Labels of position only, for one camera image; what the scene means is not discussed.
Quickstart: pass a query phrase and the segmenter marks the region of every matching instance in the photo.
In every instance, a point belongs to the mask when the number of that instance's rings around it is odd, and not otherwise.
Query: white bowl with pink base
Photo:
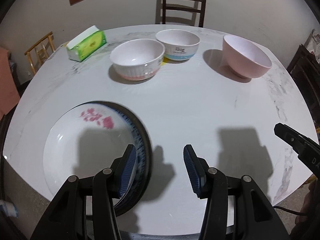
[[[269,57],[249,40],[225,35],[222,47],[225,60],[239,77],[258,78],[272,67]]]
[[[154,76],[160,69],[164,45],[151,39],[127,41],[116,47],[110,60],[116,72],[128,80],[143,80]]]

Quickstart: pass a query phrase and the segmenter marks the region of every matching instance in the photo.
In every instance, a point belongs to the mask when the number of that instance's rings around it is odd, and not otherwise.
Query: metal screw
[[[243,176],[243,180],[244,180],[245,182],[250,182],[250,181],[251,181],[251,177],[248,176],[248,175],[245,175],[245,176]]]
[[[77,180],[77,177],[75,175],[72,175],[68,178],[69,182],[75,182]]]
[[[215,169],[215,168],[209,168],[208,169],[208,172],[210,173],[210,174],[217,174],[217,169]]]
[[[105,168],[103,171],[102,171],[102,173],[103,174],[110,174],[112,172],[112,169],[110,169],[110,168]]]

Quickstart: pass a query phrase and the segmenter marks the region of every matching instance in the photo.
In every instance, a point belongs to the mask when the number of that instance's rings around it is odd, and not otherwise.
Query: pink bowl
[[[272,67],[269,57],[251,41],[234,35],[225,35],[223,55],[229,66],[242,78],[258,78]]]

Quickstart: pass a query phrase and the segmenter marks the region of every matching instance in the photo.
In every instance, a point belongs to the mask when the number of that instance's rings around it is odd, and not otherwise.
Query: white bowl
[[[200,43],[197,35],[184,30],[163,30],[156,34],[156,39],[165,46],[164,56],[175,61],[191,58]]]
[[[269,57],[249,40],[225,35],[222,47],[229,66],[241,78],[261,77],[272,67]]]
[[[165,47],[159,41],[137,39],[116,47],[110,60],[116,72],[128,80],[143,80],[154,76],[160,69]]]

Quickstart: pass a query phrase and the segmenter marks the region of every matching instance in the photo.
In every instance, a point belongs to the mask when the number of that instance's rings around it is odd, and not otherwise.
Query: marble surface
[[[182,63],[164,63],[145,82],[117,76],[109,60],[119,44],[155,38],[179,28],[197,34],[198,52]],[[120,103],[144,123],[153,146],[154,167],[140,202],[117,218],[124,231],[153,235],[198,233],[206,200],[192,192],[182,150],[197,155],[228,176],[253,177],[273,205],[297,189],[311,172],[273,133],[285,123],[317,141],[307,105],[272,52],[258,45],[272,68],[249,82],[233,75],[222,60],[225,33],[190,26],[141,25],[105,31],[108,44],[83,62],[68,60],[64,47],[41,67],[23,94],[9,126],[3,155],[37,192],[51,200],[43,150],[51,127],[69,109],[92,100]],[[229,203],[228,225],[233,224]]]

